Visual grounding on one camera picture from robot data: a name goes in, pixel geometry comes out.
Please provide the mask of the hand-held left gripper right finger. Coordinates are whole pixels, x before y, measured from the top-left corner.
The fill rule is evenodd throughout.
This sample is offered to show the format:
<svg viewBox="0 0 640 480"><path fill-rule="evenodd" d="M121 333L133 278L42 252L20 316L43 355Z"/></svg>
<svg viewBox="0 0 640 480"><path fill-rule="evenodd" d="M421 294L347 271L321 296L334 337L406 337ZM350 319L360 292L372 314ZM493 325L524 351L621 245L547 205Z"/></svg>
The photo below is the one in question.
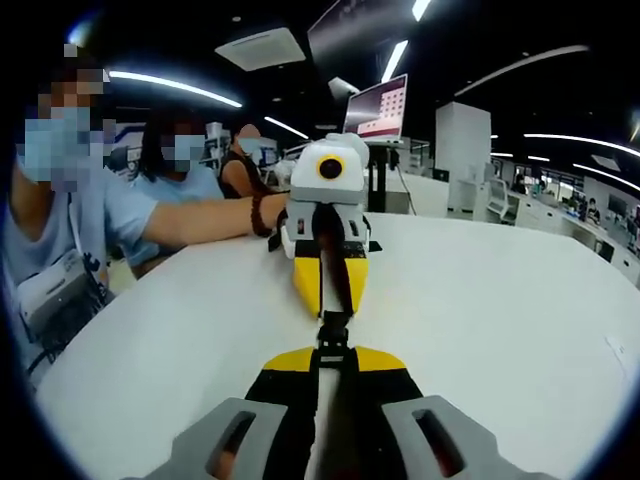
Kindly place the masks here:
<svg viewBox="0 0 640 480"><path fill-rule="evenodd" d="M499 452L496 436L439 395L424 395L405 364L356 346L345 357L362 479L549 479Z"/></svg>

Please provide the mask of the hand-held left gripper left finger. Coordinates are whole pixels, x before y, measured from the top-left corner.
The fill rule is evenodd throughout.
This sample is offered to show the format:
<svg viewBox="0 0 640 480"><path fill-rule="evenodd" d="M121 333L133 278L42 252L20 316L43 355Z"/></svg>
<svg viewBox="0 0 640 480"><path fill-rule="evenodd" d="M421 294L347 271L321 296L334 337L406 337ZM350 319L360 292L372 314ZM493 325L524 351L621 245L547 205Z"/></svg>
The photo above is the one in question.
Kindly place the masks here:
<svg viewBox="0 0 640 480"><path fill-rule="evenodd" d="M268 361L243 398L230 397L178 434L147 479L302 479L315 440L312 347Z"/></svg>

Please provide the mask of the person's right hand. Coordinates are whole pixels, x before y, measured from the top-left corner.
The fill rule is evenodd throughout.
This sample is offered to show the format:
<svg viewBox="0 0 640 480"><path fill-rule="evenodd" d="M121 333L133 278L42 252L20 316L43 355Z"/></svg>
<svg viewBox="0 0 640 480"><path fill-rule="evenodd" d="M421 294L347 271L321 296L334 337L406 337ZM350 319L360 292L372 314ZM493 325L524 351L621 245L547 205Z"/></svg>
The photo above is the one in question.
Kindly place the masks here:
<svg viewBox="0 0 640 480"><path fill-rule="evenodd" d="M262 218L265 226L273 231L278 225L278 218L289 200L288 193L269 195L263 198Z"/></svg>

